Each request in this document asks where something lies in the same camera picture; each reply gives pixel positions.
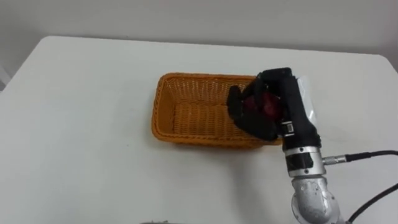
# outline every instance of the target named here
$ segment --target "orange wicker basket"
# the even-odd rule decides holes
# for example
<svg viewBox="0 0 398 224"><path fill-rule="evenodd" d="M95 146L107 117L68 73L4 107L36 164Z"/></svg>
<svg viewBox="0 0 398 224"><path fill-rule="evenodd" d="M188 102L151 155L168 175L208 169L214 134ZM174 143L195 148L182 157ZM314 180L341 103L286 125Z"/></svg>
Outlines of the orange wicker basket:
<svg viewBox="0 0 398 224"><path fill-rule="evenodd" d="M162 141L240 149L280 144L252 137L228 116L230 86L244 88L247 75L168 73L160 78L152 112L152 133Z"/></svg>

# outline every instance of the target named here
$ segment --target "white table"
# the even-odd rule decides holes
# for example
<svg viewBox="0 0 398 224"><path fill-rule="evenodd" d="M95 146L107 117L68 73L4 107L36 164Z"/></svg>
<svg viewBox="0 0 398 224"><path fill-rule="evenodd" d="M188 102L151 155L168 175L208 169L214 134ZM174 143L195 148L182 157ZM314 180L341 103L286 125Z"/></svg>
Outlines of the white table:
<svg viewBox="0 0 398 224"><path fill-rule="evenodd" d="M323 155L397 149L398 75L379 55L44 38L0 95L0 223L296 223L280 147L215 151L156 140L167 72L307 75ZM327 167L348 217L398 181L398 160ZM397 223L398 194L356 223Z"/></svg>

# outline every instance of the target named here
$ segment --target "cable connector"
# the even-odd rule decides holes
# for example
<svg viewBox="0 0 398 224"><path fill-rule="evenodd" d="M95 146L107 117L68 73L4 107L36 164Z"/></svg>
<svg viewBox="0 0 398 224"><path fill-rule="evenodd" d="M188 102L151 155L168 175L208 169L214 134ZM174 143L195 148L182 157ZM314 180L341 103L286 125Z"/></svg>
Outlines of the cable connector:
<svg viewBox="0 0 398 224"><path fill-rule="evenodd" d="M322 158L322 162L323 162L324 166L335 165L335 164L347 162L347 158L345 155L328 156L328 157Z"/></svg>

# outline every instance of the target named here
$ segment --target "white wall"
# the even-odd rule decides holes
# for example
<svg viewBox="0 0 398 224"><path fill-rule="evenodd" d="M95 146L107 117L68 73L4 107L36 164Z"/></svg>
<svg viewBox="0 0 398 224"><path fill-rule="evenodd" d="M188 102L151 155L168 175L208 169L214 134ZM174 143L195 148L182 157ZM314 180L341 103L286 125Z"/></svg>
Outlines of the white wall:
<svg viewBox="0 0 398 224"><path fill-rule="evenodd" d="M72 35L361 52L397 64L397 2L0 0L0 63L14 74L42 37Z"/></svg>

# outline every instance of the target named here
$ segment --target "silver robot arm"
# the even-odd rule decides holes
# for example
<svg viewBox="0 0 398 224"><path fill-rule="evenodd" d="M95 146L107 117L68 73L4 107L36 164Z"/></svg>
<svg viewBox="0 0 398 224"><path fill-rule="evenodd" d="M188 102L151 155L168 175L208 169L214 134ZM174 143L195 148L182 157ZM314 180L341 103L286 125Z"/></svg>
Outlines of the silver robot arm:
<svg viewBox="0 0 398 224"><path fill-rule="evenodd" d="M305 77L298 78L297 83L305 114L315 127L317 121L310 99L308 80ZM294 136L294 124L288 122L286 125L289 126L286 130L290 132L286 132L283 137ZM292 198L292 211L297 221L301 224L345 224L337 199L328 190L327 179L323 176L326 174L325 163L331 164L333 161L322 159L320 144L284 149L284 153L289 176L293 178L295 193Z"/></svg>
<svg viewBox="0 0 398 224"><path fill-rule="evenodd" d="M323 174L320 149L301 147L285 151L285 155L309 153L314 166L308 169L289 171L293 178L295 193L292 198L292 211L301 224L344 224L336 198L328 190L327 180Z"/></svg>

